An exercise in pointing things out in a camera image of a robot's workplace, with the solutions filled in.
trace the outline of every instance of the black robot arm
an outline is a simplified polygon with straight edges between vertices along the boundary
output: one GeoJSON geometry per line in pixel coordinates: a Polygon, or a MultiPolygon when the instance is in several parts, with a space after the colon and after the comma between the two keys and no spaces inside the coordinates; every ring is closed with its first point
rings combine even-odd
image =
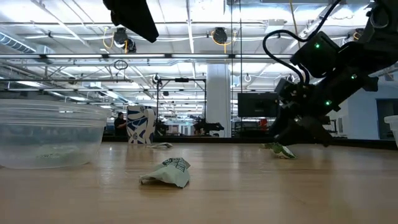
{"type": "Polygon", "coordinates": [[[338,47],[325,33],[319,32],[320,27],[307,39],[301,39],[287,30],[274,31],[264,38],[266,54],[290,68],[291,65],[275,58],[267,50],[266,40],[271,35],[285,33],[306,43],[290,60],[304,71],[305,80],[301,72],[293,67],[300,83],[281,80],[275,89],[283,102],[280,115],[270,128],[275,141],[290,145],[303,140],[316,140],[327,146],[332,137],[323,128],[321,118],[332,110],[340,110],[338,105],[361,88],[378,91],[378,77],[369,75],[398,61],[398,1],[375,0],[371,7],[362,36],[357,42],[348,42],[342,47],[338,47]],[[310,75],[323,80],[311,85],[310,75]]]}

